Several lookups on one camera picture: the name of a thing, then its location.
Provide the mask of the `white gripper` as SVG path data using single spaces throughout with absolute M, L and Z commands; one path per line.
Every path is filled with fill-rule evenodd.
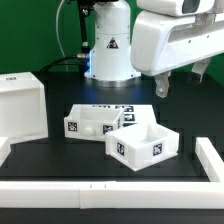
M 156 75 L 156 95 L 160 98 L 169 94 L 170 70 L 195 62 L 187 81 L 200 84 L 209 57 L 223 52 L 224 13 L 217 14 L 214 22 L 200 25 L 195 16 L 175 18 L 147 11 L 142 11 L 135 21 L 131 63 L 145 75 Z

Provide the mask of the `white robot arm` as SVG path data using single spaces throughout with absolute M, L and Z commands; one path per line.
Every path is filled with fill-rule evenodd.
M 78 4 L 85 78 L 97 85 L 122 87 L 144 74 L 164 98 L 172 70 L 191 64 L 188 81 L 197 85 L 224 53 L 224 0 L 136 0 L 134 22 L 125 0 L 67 1 Z

